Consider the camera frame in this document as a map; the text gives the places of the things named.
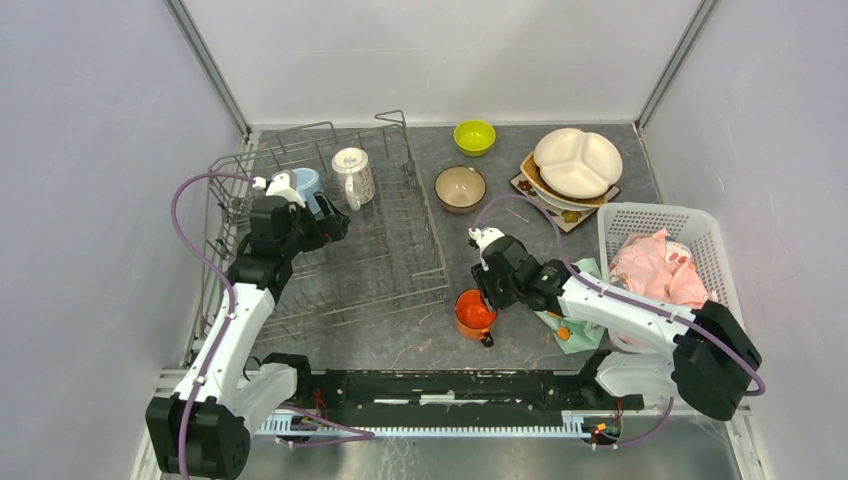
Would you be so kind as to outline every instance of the white wall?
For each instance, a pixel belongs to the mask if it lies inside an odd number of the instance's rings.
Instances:
[[[252,124],[634,119],[697,0],[187,0]]]
[[[666,203],[718,217],[763,355],[772,478],[844,478],[848,4],[724,1],[647,128]]]
[[[198,290],[170,197],[238,145],[161,0],[2,3],[0,478],[127,478]]]

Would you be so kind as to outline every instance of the white plastic basket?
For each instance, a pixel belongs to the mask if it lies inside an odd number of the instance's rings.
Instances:
[[[730,263],[715,218],[702,210],[648,203],[609,203],[598,210],[601,273],[609,282],[609,264],[632,233],[654,233],[665,227],[669,235],[692,250],[698,275],[707,290],[715,290],[719,303],[730,309],[744,329]],[[650,350],[622,342],[610,331],[612,343],[627,352]]]

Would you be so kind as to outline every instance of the white mug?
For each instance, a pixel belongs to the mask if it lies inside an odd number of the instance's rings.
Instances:
[[[343,148],[333,155],[332,163],[345,200],[354,212],[374,198],[374,176],[365,150]]]

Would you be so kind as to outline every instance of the yellow-green bowl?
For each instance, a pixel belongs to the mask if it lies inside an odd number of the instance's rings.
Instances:
[[[469,157],[484,155],[495,144],[495,129],[483,120],[466,120],[456,126],[453,140],[459,151]]]

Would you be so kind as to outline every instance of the pink cloth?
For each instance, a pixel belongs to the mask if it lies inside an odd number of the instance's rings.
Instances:
[[[669,240],[663,228],[653,235],[627,237],[609,265],[610,283],[653,300],[700,308],[715,293],[707,292],[695,272],[695,259],[686,245]],[[626,335],[624,342],[639,345]]]

